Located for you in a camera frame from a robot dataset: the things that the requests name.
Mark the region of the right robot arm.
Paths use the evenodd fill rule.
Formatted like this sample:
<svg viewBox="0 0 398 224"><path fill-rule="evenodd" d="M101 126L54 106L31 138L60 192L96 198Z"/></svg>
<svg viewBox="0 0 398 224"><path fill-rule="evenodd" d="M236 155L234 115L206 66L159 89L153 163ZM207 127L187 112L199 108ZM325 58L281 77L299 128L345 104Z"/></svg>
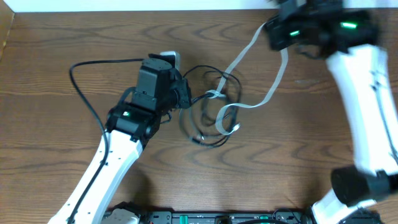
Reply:
<svg viewBox="0 0 398 224"><path fill-rule="evenodd" d="M264 29L272 50L318 47L316 59L338 86L353 140L353 165L332 171L331 190L302 222L358 223L361 210L397 193L397 110L379 24L342 1L279 1Z"/></svg>

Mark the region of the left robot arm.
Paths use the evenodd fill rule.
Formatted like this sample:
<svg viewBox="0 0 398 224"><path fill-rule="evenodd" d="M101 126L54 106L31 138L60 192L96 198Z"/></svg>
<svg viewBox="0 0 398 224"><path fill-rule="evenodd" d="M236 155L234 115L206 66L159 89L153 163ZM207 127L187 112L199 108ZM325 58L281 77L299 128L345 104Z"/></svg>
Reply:
<svg viewBox="0 0 398 224"><path fill-rule="evenodd" d="M136 86L124 91L107 122L101 142L69 199L50 223L100 223L126 172L159 130L162 117L191 107L191 91L182 77L177 52L140 59Z"/></svg>

